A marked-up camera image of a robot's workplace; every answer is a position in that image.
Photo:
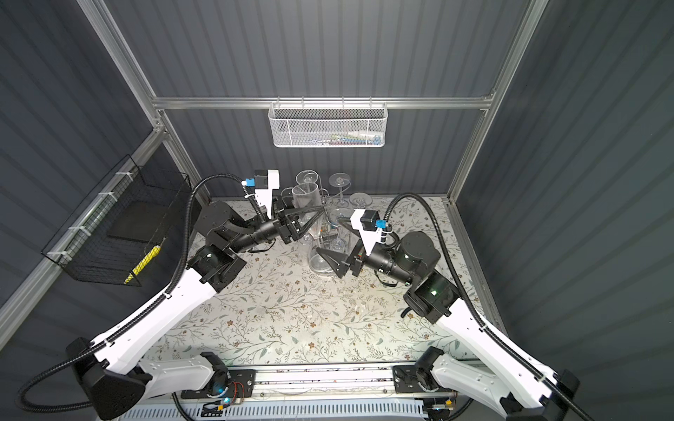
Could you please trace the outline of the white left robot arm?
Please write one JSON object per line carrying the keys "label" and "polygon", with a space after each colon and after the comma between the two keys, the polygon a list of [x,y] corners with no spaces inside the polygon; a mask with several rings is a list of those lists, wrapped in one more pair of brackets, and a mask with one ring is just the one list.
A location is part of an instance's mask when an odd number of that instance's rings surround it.
{"label": "white left robot arm", "polygon": [[[102,420],[112,420],[141,401],[182,390],[203,389],[215,398],[228,393],[231,383],[226,364],[213,352],[189,360],[154,365],[144,356],[154,343],[184,316],[226,289],[244,269],[240,258],[263,243],[276,239],[285,244],[301,240],[324,212],[320,203],[296,207],[274,198],[279,187],[275,170],[238,182],[255,212],[244,219],[225,202],[213,202],[193,219],[193,202],[209,181],[202,179],[186,205],[184,243],[177,268],[168,285],[122,322],[92,340],[79,338],[67,348],[68,359],[27,381],[15,405],[24,412],[60,413],[93,408]],[[40,382],[72,368],[87,399],[80,403],[43,405],[28,393]]]}

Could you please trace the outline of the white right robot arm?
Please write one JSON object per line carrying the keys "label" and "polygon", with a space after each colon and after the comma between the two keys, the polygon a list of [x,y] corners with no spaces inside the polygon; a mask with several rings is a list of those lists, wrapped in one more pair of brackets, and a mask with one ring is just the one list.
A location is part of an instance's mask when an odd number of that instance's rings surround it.
{"label": "white right robot arm", "polygon": [[[437,238],[414,231],[398,236],[391,214],[412,199],[426,211]],[[414,312],[448,332],[486,367],[480,370],[439,347],[430,347],[414,365],[422,389],[452,389],[498,413],[505,420],[563,420],[568,412],[591,419],[574,400],[579,379],[537,361],[476,310],[461,283],[428,202],[414,193],[395,196],[384,214],[355,210],[341,225],[359,240],[349,254],[319,248],[318,255],[338,277],[370,268],[407,286],[406,312]]]}

